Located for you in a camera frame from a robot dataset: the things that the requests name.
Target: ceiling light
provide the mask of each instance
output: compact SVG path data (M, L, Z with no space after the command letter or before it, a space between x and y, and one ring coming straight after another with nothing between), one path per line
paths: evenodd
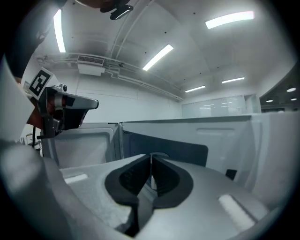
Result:
M237 22L241 20L251 20L251 19L254 19L254 12L248 11L248 12L233 13L222 17L218 17L213 20L207 21L205 24L208 29L211 29L223 24Z
M147 63L146 66L143 67L143 70L148 71L150 67L152 67L154 64L156 64L162 57L164 57L168 52L172 51L173 47L168 44L166 47L164 47L163 50L161 50L154 58L150 60L150 62Z
M231 80L226 80L226 81L222 81L222 83L229 83L229 82L233 82L233 81L237 81L237 80L244 80L244 77L240 77L240 78L235 78L235 79L231 79Z
M291 87L289 87L286 91L287 92L294 92L296 90L296 88L291 88Z
M195 90L198 90L198 89L201 89L201 88L205 88L205 86L201 86L199 88L193 88L191 90L187 90L186 92L191 92L191 91L195 91Z
M204 110L209 110L209 109L213 109L215 107L199 107L200 109L204 109Z
M60 50L61 53L65 53L66 49L65 49L65 45L64 45L64 39L62 38L61 10L60 9L54 15L53 20L54 20L54 30L55 30L58 49Z

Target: cabinet door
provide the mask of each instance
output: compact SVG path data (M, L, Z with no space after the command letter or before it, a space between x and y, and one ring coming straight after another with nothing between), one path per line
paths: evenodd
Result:
M96 165L120 159L117 123L85 123L43 141L45 157L60 168Z

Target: gray surface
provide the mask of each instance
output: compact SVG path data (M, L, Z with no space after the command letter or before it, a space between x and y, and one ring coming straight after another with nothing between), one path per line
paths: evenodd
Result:
M152 216L152 203L153 200L151 197L147 196L145 194L145 188L147 186L145 185L140 193L138 194L138 199L139 199L139 206L137 209L137 215L138 215L138 223L139 223L139 228L142 229Z
M67 95L69 98L75 99L72 106L66 106L66 108L69 109L96 109L99 105L97 100L88 97L82 97L66 92L62 93L62 95Z
M208 149L204 145L172 141L136 133L123 134L124 157L164 153L173 160L206 166Z
M142 156L138 155L94 166L61 169L61 172L64 179L80 174L88 175L87 179L70 183L69 186L78 199L105 224L112 228L123 230L123 227L126 229L131 225L129 219L131 207L117 204L108 194L104 182L106 176L112 170L120 168Z
M251 116L124 122L123 130L208 147L206 167L223 174L238 170L235 181L243 186L256 157L259 138Z
M274 224L282 210L282 207L274 209L253 227L233 238L230 238L230 240L253 240L260 238L262 234L264 234Z
M261 121L263 141L253 193L270 209L290 197L300 170L300 112L254 115Z
M169 161L185 170L193 178L190 196L178 207L154 210L146 226L136 239L228 239L239 232L218 202L230 194L257 220L267 209L253 195L220 173L204 167Z
M0 138L6 141L18 141L34 110L19 87L3 57L0 62Z
M119 131L119 146L120 146L120 159L124 158L124 146L123 146L123 125L121 123L118 124Z
M51 187L60 209L67 219L73 239L123 240L128 239L111 228L105 221L93 214L65 183L61 171L52 159L44 158L45 168Z
M120 159L118 124L85 123L63 131L54 139L43 140L44 156L60 168L80 167Z
M35 231L49 239L72 239L65 215L49 187L44 162L36 151L30 146L0 140L0 156L0 181L7 192L2 198L11 201L8 208L12 210L4 213L5 221L10 218L8 223L14 225L14 218L18 218L14 226L18 231L22 216ZM23 227L27 228L27 234L31 232L27 226Z

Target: black rubber pad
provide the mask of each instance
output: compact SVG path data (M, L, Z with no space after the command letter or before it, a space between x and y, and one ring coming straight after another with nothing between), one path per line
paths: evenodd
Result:
M192 192L194 182L191 175L157 155L152 156L152 175L158 195L153 201L153 209L177 207Z
M150 156L113 170L105 179L105 188L116 203L137 209L137 195L150 175Z

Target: fluorescent light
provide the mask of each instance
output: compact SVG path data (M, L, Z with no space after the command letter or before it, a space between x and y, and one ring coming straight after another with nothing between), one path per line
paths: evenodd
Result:
M241 20L251 20L251 19L254 19L254 12L248 11L248 12L233 13L222 17L218 17L213 20L207 21L205 24L208 29L211 29L223 24L237 22Z
M200 109L204 109L204 110L209 110L209 109L213 109L215 107L199 107Z
M227 216L231 218L233 225L240 233L255 225L253 218L248 215L231 195L222 195L218 200L221 207L227 213Z
M120 19L121 18L121 16L123 16L126 12L128 12L128 11L130 11L130 10L126 10L124 13L122 13L120 16L118 16L115 20L118 20L118 19Z
M199 88L193 88L191 90L187 90L186 92L191 92L191 91L195 91L195 90L198 90L198 89L201 89L201 88L205 88L205 86L201 86Z
M231 79L231 80L226 80L226 81L222 81L222 83L229 83L229 82L233 82L233 81L237 81L237 80L244 80L244 77L240 77L240 78L235 78L235 79Z
M66 178L65 179L65 182L67 184L70 184L70 183L73 183L73 182L78 182L78 181L82 181L82 180L85 180L88 178L88 175L86 174L80 174L80 175L77 175L75 177L71 177L71 178Z
M152 67L154 64L156 64L162 57L164 57L167 53L173 50L173 47L168 44L166 47L164 47L163 50L161 50L154 58L150 60L150 62L147 63L146 66L143 67L143 70L148 71L150 67Z
M60 50L61 53L65 53L66 49L65 49L65 45L64 45L64 39L62 38L61 10L60 9L54 15L53 20L54 20L54 30L55 30L58 49Z
M288 90L286 90L287 92L294 92L296 90L296 88L290 88Z

